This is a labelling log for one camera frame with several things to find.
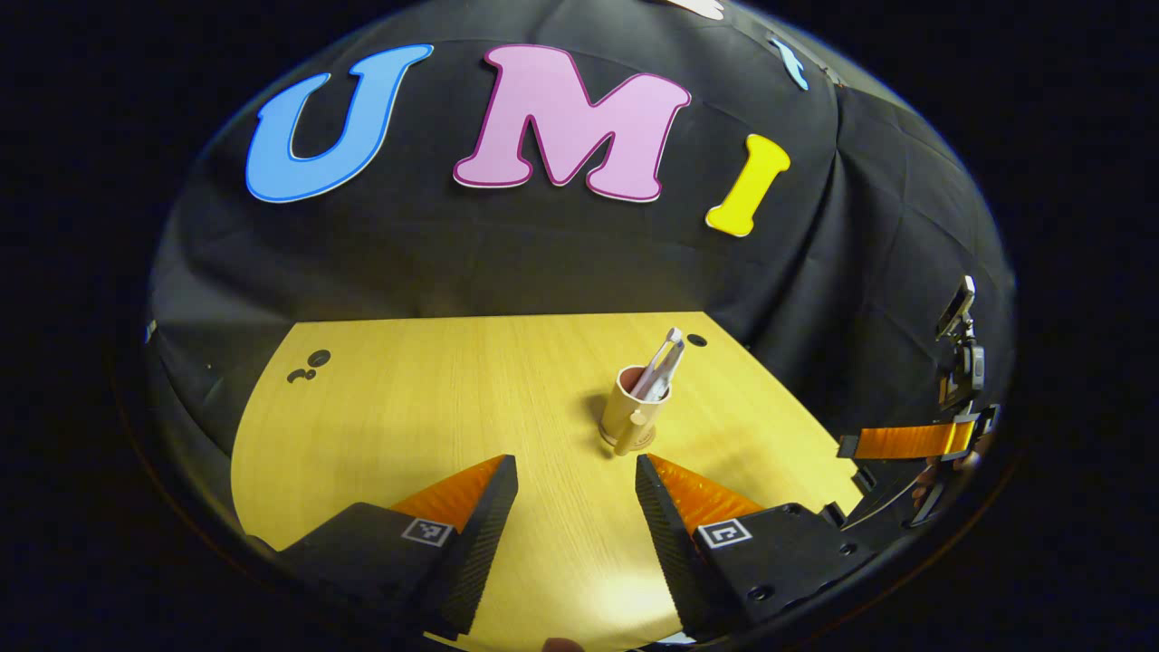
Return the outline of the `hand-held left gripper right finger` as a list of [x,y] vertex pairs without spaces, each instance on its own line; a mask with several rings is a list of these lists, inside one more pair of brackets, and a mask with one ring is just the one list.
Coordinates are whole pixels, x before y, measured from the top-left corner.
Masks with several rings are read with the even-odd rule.
[[658,455],[639,455],[637,503],[685,635],[764,627],[868,565],[877,549],[799,503],[764,508]]

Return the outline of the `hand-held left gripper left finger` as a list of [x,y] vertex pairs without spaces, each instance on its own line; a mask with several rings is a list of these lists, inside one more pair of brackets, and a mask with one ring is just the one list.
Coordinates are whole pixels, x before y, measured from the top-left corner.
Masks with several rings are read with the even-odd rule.
[[516,457],[496,455],[392,506],[349,503],[286,545],[247,541],[348,636],[455,638],[472,630],[518,490]]

